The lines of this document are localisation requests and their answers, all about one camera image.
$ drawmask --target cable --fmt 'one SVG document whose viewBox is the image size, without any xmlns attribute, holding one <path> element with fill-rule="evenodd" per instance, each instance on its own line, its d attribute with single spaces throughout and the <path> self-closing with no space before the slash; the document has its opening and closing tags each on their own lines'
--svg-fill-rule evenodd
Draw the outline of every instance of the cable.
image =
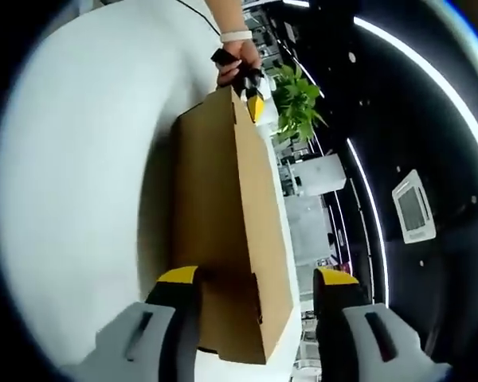
<svg viewBox="0 0 478 382">
<path fill-rule="evenodd" d="M 195 8 L 193 8 L 192 6 L 186 4 L 185 2 L 183 2 L 182 0 L 175 0 L 176 2 L 180 2 L 181 4 L 183 4 L 186 8 L 189 8 L 190 10 L 194 11 L 196 14 L 198 14 L 201 18 L 203 18 L 204 20 L 207 21 L 207 24 L 209 24 L 209 26 L 213 29 L 214 32 L 216 32 L 216 34 L 218 36 L 220 36 L 220 33 L 219 31 L 216 29 L 216 27 L 214 27 L 213 23 L 209 21 L 209 19 L 202 13 L 198 12 Z"/>
</svg>

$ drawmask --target cardboard box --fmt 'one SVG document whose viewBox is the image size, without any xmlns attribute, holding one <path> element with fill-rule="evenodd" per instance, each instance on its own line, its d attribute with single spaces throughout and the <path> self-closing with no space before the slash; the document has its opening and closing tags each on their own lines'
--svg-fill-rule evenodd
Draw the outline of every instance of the cardboard box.
<svg viewBox="0 0 478 382">
<path fill-rule="evenodd" d="M 172 267 L 198 265 L 200 347 L 222 360 L 265 364 L 292 310 L 268 152 L 231 88 L 175 126 Z"/>
</svg>

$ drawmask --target white bracelet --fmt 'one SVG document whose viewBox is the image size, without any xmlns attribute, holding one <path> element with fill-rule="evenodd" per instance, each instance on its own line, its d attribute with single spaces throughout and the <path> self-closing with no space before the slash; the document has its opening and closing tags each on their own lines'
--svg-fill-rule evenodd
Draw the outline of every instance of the white bracelet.
<svg viewBox="0 0 478 382">
<path fill-rule="evenodd" d="M 223 33 L 220 36 L 220 40 L 222 43 L 231 42 L 231 41 L 240 41 L 240 40 L 251 40 L 253 38 L 253 34 L 251 30 L 242 30 L 239 32 L 228 32 Z"/>
</svg>

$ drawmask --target white countertop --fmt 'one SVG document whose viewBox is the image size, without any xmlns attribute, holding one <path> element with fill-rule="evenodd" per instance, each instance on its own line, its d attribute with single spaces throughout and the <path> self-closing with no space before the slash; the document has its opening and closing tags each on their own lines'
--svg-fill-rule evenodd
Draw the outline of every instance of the white countertop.
<svg viewBox="0 0 478 382">
<path fill-rule="evenodd" d="M 209 14 L 201 0 L 190 3 Z M 139 301 L 147 155 L 153 139 L 214 89 L 210 56 L 218 46 L 212 29 L 175 1 L 124 0 L 62 27 L 25 66 L 0 130 L 0 264 L 25 323 L 55 365 L 80 361 L 96 332 Z M 198 353 L 197 380 L 288 380 L 300 304 L 276 184 L 292 316 L 266 366 Z"/>
</svg>

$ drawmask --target potted plant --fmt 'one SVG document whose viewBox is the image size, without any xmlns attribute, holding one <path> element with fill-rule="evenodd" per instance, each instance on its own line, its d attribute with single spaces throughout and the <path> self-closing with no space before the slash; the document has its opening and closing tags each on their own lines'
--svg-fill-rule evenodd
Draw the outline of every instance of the potted plant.
<svg viewBox="0 0 478 382">
<path fill-rule="evenodd" d="M 326 124 L 314 109 L 319 88 L 309 84 L 307 79 L 301 78 L 301 75 L 298 65 L 295 72 L 291 67 L 282 65 L 274 76 L 276 90 L 272 97 L 280 115 L 278 119 L 280 141 L 295 135 L 299 135 L 300 140 L 309 141 L 313 137 L 317 120 Z"/>
</svg>

